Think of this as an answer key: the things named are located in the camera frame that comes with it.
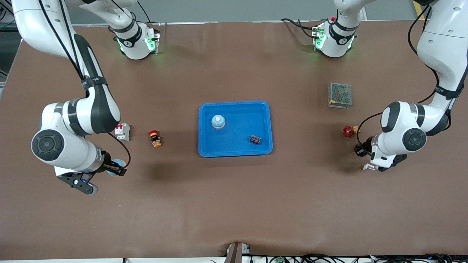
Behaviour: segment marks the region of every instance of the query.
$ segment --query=blue tray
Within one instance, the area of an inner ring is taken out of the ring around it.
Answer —
[[[211,125],[215,115],[226,125],[217,130]],[[262,139],[258,145],[250,136]],[[269,154],[273,150],[270,107],[264,101],[207,103],[198,112],[198,152],[203,157]]]

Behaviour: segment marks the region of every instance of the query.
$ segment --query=black cable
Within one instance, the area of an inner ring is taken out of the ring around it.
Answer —
[[[302,26],[302,24],[300,23],[300,20],[298,19],[297,20],[297,23],[299,24],[300,28],[302,29],[302,32],[304,32],[304,34],[306,34],[306,36],[312,38],[312,39],[318,39],[318,37],[314,37],[313,35],[309,35],[305,30],[304,30],[304,27]]]
[[[330,260],[327,259],[327,257],[328,258],[331,258],[331,257],[327,256],[327,255],[324,255],[324,254],[307,254],[304,257],[306,257],[306,258],[316,257],[316,259],[309,261],[310,263],[314,263],[319,259],[322,259],[322,260],[326,261],[327,263],[332,263]]]
[[[331,258],[331,259],[334,259],[334,260],[336,259],[336,260],[340,261],[341,263],[346,263],[346,262],[344,262],[341,258],[336,257],[336,256],[330,256],[330,258]]]
[[[288,21],[290,22],[291,24],[295,25],[296,27],[301,27],[299,24],[297,24],[296,22],[294,22],[293,20],[289,19],[289,18],[283,18],[283,19],[280,19],[280,21]],[[312,30],[311,27],[303,27],[304,29],[307,29],[307,30]]]
[[[382,113],[379,112],[379,113],[376,113],[376,114],[374,114],[374,115],[372,115],[372,116],[370,116],[370,117],[367,117],[367,119],[365,119],[364,121],[361,122],[361,124],[359,125],[359,128],[358,128],[358,132],[356,133],[356,138],[358,139],[358,144],[359,144],[359,146],[360,146],[361,149],[362,149],[364,152],[366,152],[366,154],[369,155],[369,156],[371,156],[371,154],[370,154],[366,149],[364,149],[364,146],[362,145],[361,141],[359,140],[359,131],[361,130],[361,126],[362,126],[366,121],[368,121],[369,119],[374,118],[375,116],[378,116],[378,115],[380,115],[380,114],[382,114]]]
[[[427,13],[426,13],[426,17],[424,18],[423,32],[426,29],[427,19],[429,18],[431,11],[432,11],[432,7],[429,7],[429,10],[427,10]]]
[[[413,43],[411,43],[411,31],[413,30],[413,27],[414,25],[416,25],[416,22],[419,20],[419,18],[421,18],[421,16],[424,14],[424,12],[426,12],[426,10],[429,8],[429,5],[426,6],[426,8],[424,8],[424,10],[417,16],[417,18],[414,20],[414,22],[411,24],[411,26],[409,27],[409,30],[408,30],[408,43],[409,43],[409,47],[411,48],[411,50],[413,50],[413,52],[417,55],[417,51],[416,49],[414,48],[413,46]]]
[[[447,110],[447,116],[448,116],[448,125],[445,127],[444,131],[448,130],[450,126],[452,126],[452,110]]]
[[[143,10],[143,13],[145,13],[146,18],[148,19],[148,23],[151,23],[151,20],[149,19],[148,14],[146,13],[145,9],[141,6],[140,1],[138,1],[138,5],[140,6],[141,10]]]
[[[420,103],[423,103],[423,102],[429,100],[429,98],[432,97],[432,95],[434,95],[435,93],[436,93],[436,92],[433,91],[429,96],[427,96],[427,97],[426,97],[425,99],[423,99],[422,101],[418,101],[416,104],[420,104]]]
[[[7,15],[7,11],[5,10],[5,12],[3,12],[3,10],[4,10],[4,9],[1,9],[1,10],[0,10],[0,15],[1,15],[1,13],[3,13],[3,16],[0,18],[0,20],[4,19],[5,16]]]
[[[58,0],[58,1],[60,3],[60,9],[62,10],[62,15],[63,15],[63,19],[64,19],[64,22],[65,22],[66,30],[68,31],[68,37],[70,38],[70,43],[72,44],[72,50],[73,50],[73,53],[75,54],[75,63],[76,63],[76,66],[77,66],[77,68],[79,70],[78,75],[80,76],[81,80],[84,80],[83,72],[81,71],[80,64],[78,63],[78,55],[76,54],[75,43],[74,43],[73,38],[72,38],[72,32],[70,30],[70,27],[68,26],[68,21],[67,21],[66,16],[65,16],[65,9],[63,7],[62,0]]]
[[[114,3],[114,5],[116,5],[118,7],[118,9],[120,9],[126,16],[128,16],[128,18],[132,19],[133,21],[135,22],[138,22],[135,18],[133,17],[130,17],[123,8],[120,7],[120,5],[118,5],[114,0],[110,0],[112,1],[112,3]]]
[[[57,38],[58,42],[59,42],[60,45],[62,46],[63,50],[65,51],[66,56],[68,57],[68,59],[69,59],[70,62],[72,63],[72,65],[73,65],[73,67],[75,68],[76,72],[77,72],[78,75],[80,76],[80,70],[78,69],[77,65],[74,63],[72,57],[70,56],[70,53],[68,53],[68,50],[66,49],[65,45],[63,44],[62,39],[60,39],[59,34],[58,34],[57,31],[55,30],[55,27],[52,25],[52,22],[51,22],[49,16],[47,15],[47,12],[45,11],[44,4],[42,3],[42,0],[39,0],[39,5],[41,6],[42,13],[43,13],[44,16],[45,16],[45,19],[47,20],[47,23],[49,24],[49,26],[51,27],[52,31],[54,32],[55,37]]]
[[[424,12],[428,9],[429,11],[427,11],[427,15],[426,17],[424,18],[424,26],[423,26],[423,31],[424,29],[426,28],[426,23],[427,23],[427,17],[429,16],[429,14],[431,13],[431,7],[429,5],[426,6],[426,8],[424,8],[424,10],[419,14],[419,16],[413,21],[413,23],[411,24],[411,26],[409,27],[409,30],[408,30],[408,44],[409,44],[409,47],[411,48],[411,50],[413,50],[413,52],[417,55],[417,51],[416,49],[414,48],[413,46],[413,43],[411,42],[411,31],[413,30],[413,27],[414,25],[416,24],[416,22],[419,20],[419,18],[421,18],[421,16],[424,14]],[[439,85],[439,76],[437,75],[437,72],[432,69],[431,67],[429,67],[428,65],[425,65],[427,68],[429,68],[432,73],[434,73],[434,76],[436,77],[436,86]]]
[[[108,135],[110,135],[112,138],[114,138],[116,141],[118,141],[120,143],[120,145],[127,151],[127,154],[128,154],[128,162],[127,164],[124,166],[124,169],[127,168],[127,166],[130,164],[131,160],[132,160],[132,155],[130,154],[130,151],[128,150],[127,146],[125,146],[125,144],[123,144],[119,139],[117,139],[117,137],[115,137],[112,133],[108,132],[107,133]]]

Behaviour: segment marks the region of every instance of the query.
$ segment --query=wire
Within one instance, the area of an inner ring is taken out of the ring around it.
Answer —
[[[83,72],[81,71],[80,64],[78,63],[78,55],[76,54],[75,43],[74,43],[73,38],[72,38],[72,32],[71,32],[70,27],[68,25],[68,20],[67,20],[67,18],[65,16],[65,9],[63,7],[63,2],[62,2],[62,0],[58,0],[58,1],[60,3],[60,9],[62,10],[62,16],[63,16],[64,22],[65,22],[66,30],[68,31],[68,37],[70,38],[70,43],[72,44],[72,50],[73,50],[73,53],[75,54],[75,63],[76,63],[76,66],[78,68],[78,71],[79,71],[78,75],[80,76],[81,80],[84,80]]]
[[[361,122],[361,124],[359,125],[358,132],[356,133],[356,138],[358,139],[358,144],[359,144],[359,146],[360,146],[361,149],[362,149],[363,151],[365,151],[366,154],[369,155],[369,156],[371,156],[371,154],[370,154],[366,149],[364,149],[364,146],[362,145],[361,141],[359,140],[359,131],[361,130],[361,126],[362,126],[366,121],[368,121],[369,119],[374,118],[375,116],[378,116],[378,115],[380,115],[380,114],[382,114],[382,113],[381,113],[381,112],[376,113],[376,114],[374,114],[374,115],[372,115],[372,116],[370,116],[370,117],[367,117],[367,119],[363,120],[363,121]]]
[[[300,23],[300,20],[298,19],[297,20],[297,23],[299,24],[300,28],[302,29],[302,32],[304,32],[304,34],[306,34],[306,36],[312,38],[312,39],[318,39],[318,37],[314,37],[313,35],[309,35],[305,30],[304,30],[304,27],[302,26],[302,24]]]
[[[424,25],[423,25],[423,32],[424,32],[424,30],[426,29],[427,19],[428,19],[428,17],[429,17],[429,14],[430,14],[431,11],[432,11],[432,7],[430,7],[429,5],[427,5],[427,6],[424,8],[424,10],[417,16],[417,18],[413,21],[413,23],[411,24],[411,26],[409,27],[409,30],[408,30],[408,44],[409,44],[409,47],[411,48],[411,50],[413,50],[413,52],[414,52],[416,55],[417,55],[417,51],[416,51],[416,49],[414,48],[413,43],[411,42],[411,31],[413,30],[413,27],[414,27],[414,25],[416,24],[416,22],[419,20],[419,18],[421,18],[421,16],[424,14],[424,12],[426,12],[426,10],[427,10],[427,14],[426,14],[426,17],[424,18]],[[425,65],[425,66],[426,66],[427,68],[429,68],[429,69],[432,71],[432,73],[434,73],[434,76],[435,76],[435,78],[436,78],[436,86],[438,86],[438,85],[439,85],[439,76],[437,75],[437,72],[436,72],[433,68],[429,67],[428,65]],[[435,91],[432,91],[432,93],[431,93],[429,96],[425,97],[425,98],[424,98],[423,100],[421,100],[421,101],[418,101],[416,104],[420,104],[420,103],[423,103],[423,102],[427,101],[427,100],[430,99],[434,94],[435,94]],[[356,138],[357,138],[357,140],[358,140],[359,146],[360,146],[361,149],[362,149],[363,151],[365,151],[366,154],[369,155],[369,156],[371,156],[371,154],[370,154],[367,150],[364,149],[364,146],[362,145],[361,141],[359,140],[359,131],[361,130],[361,126],[362,126],[367,120],[369,120],[369,119],[371,119],[371,118],[373,118],[373,117],[375,117],[375,116],[381,115],[381,114],[382,114],[382,112],[377,113],[377,114],[374,114],[374,115],[368,117],[367,119],[365,119],[363,122],[361,122],[361,125],[359,125],[359,128],[358,128],[358,132],[356,133]],[[447,130],[448,128],[450,128],[450,126],[452,125],[452,118],[451,118],[450,112],[448,112],[447,114],[448,114],[448,126],[444,129],[444,131]]]
[[[448,116],[448,125],[447,127],[445,127],[445,129],[443,131],[446,131],[450,128],[450,126],[452,126],[452,110],[447,110],[447,116]]]
[[[140,2],[138,1],[138,5],[140,6],[141,10],[143,10],[143,13],[145,13],[146,18],[148,19],[148,23],[151,23],[151,20],[149,19],[148,14],[146,13],[145,9],[141,6]]]
[[[4,19],[5,16],[7,15],[7,11],[5,10],[5,12],[3,12],[3,10],[4,10],[3,8],[0,8],[0,15],[3,14],[2,17],[0,18],[0,21]]]
[[[424,12],[426,12],[426,10],[428,8],[429,8],[429,5],[427,5],[426,8],[424,8],[424,10],[417,16],[417,18],[414,20],[414,22],[411,24],[411,26],[409,27],[409,30],[408,30],[408,44],[409,44],[409,47],[411,48],[411,50],[413,50],[413,52],[416,55],[417,55],[417,51],[414,48],[413,43],[411,43],[411,31],[413,30],[413,27],[416,24],[416,22],[419,20],[419,18],[421,18],[421,16],[424,14]]]
[[[409,47],[411,48],[411,50],[413,50],[413,52],[417,55],[417,51],[416,49],[414,48],[413,46],[413,43],[411,42],[411,31],[413,30],[413,27],[414,25],[416,24],[416,22],[419,20],[419,18],[421,18],[421,16],[424,14],[424,12],[429,8],[429,11],[427,11],[427,15],[424,19],[424,26],[423,26],[423,31],[426,29],[426,23],[427,23],[427,17],[429,16],[429,14],[431,13],[431,10],[432,10],[432,7],[430,7],[429,5],[427,5],[424,10],[417,16],[417,18],[413,21],[413,23],[411,24],[411,26],[409,27],[409,30],[408,30],[408,44],[409,44]],[[425,65],[427,68],[429,68],[432,73],[434,73],[434,76],[436,77],[436,86],[439,85],[439,76],[437,75],[437,72],[432,69],[431,67],[429,67],[428,65]]]
[[[114,0],[110,0],[112,1],[112,3],[114,3],[114,5],[116,5],[118,7],[118,9],[120,9],[126,16],[128,16],[128,18],[132,19],[133,21],[135,22],[138,22],[135,18],[133,17],[130,17],[123,8],[120,7],[120,5],[118,5]]]
[[[429,7],[429,10],[427,10],[426,17],[424,18],[423,32],[426,29],[427,19],[429,18],[429,15],[431,14],[431,11],[432,11],[432,7]]]
[[[120,143],[120,145],[127,151],[128,162],[127,162],[127,164],[123,167],[124,169],[127,168],[127,166],[130,164],[130,162],[131,162],[131,160],[132,160],[132,155],[130,154],[130,151],[128,150],[127,146],[125,146],[125,144],[123,144],[119,139],[117,139],[117,137],[115,137],[112,133],[108,132],[107,134],[110,135],[112,138],[114,138],[116,141],[118,141],[118,142]]]
[[[295,25],[296,27],[301,27],[299,24],[297,24],[296,22],[294,22],[293,20],[289,19],[289,18],[283,18],[283,19],[280,19],[280,21],[288,21],[290,22],[291,24]],[[304,29],[307,29],[307,30],[312,30],[312,27],[303,27]]]
[[[47,12],[45,11],[44,4],[42,3],[42,0],[39,0],[39,5],[41,6],[42,13],[43,13],[44,16],[45,16],[45,19],[47,20],[47,23],[49,24],[49,26],[51,27],[52,31],[54,32],[55,37],[57,38],[58,42],[59,42],[60,45],[62,46],[63,50],[65,51],[66,56],[68,57],[68,59],[69,59],[70,62],[72,63],[72,65],[73,65],[73,67],[75,68],[76,72],[77,72],[78,75],[80,76],[80,70],[78,69],[77,65],[75,64],[75,62],[73,61],[72,57],[70,56],[70,53],[68,53],[68,50],[66,49],[65,45],[63,44],[62,39],[60,39],[59,34],[58,34],[57,31],[55,30],[55,27],[52,25],[52,22],[51,22],[49,16],[47,15]]]

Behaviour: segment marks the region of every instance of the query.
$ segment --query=robotic arm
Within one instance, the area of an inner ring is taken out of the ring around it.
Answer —
[[[406,159],[406,154],[424,147],[428,136],[447,127],[468,73],[467,4],[465,0],[431,3],[432,17],[421,35],[417,54],[437,72],[439,85],[429,105],[393,102],[384,109],[380,119],[383,132],[363,145],[371,153],[374,169],[385,171],[395,166]]]
[[[70,5],[87,10],[109,24],[109,29],[117,36],[120,50],[128,58],[144,59],[150,54],[157,54],[160,34],[154,28],[136,21],[133,13],[126,7],[137,0],[67,0]]]
[[[340,57],[351,47],[359,25],[359,10],[374,0],[335,0],[338,15],[315,30],[315,47],[330,57]],[[415,0],[430,4],[433,13],[417,46],[419,58],[439,76],[429,105],[393,102],[382,112],[382,133],[355,147],[359,156],[371,156],[366,165],[385,171],[419,151],[427,137],[445,130],[450,113],[463,90],[468,73],[468,1]]]
[[[120,121],[97,59],[85,38],[69,27],[62,0],[14,0],[16,24],[23,39],[47,54],[70,58],[77,65],[86,97],[47,105],[31,150],[55,167],[57,177],[85,194],[95,194],[89,181],[95,173],[111,171],[123,176],[125,167],[109,153],[87,141],[86,135],[111,132]]]

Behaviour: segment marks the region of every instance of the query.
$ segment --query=table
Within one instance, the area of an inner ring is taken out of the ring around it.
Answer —
[[[30,150],[44,106],[83,91],[66,59],[23,42],[0,100],[0,259],[220,256],[235,241],[272,255],[467,254],[466,95],[451,129],[384,173],[360,170],[368,159],[342,135],[432,91],[432,73],[406,43],[409,25],[363,22],[338,59],[283,23],[160,27],[160,54],[141,61],[121,55],[106,28],[78,29],[132,126],[127,174],[96,175],[94,196],[67,187]],[[352,85],[349,110],[327,107],[330,81]],[[202,158],[199,106],[246,100],[269,103],[273,152]],[[108,135],[88,139],[126,160]]]

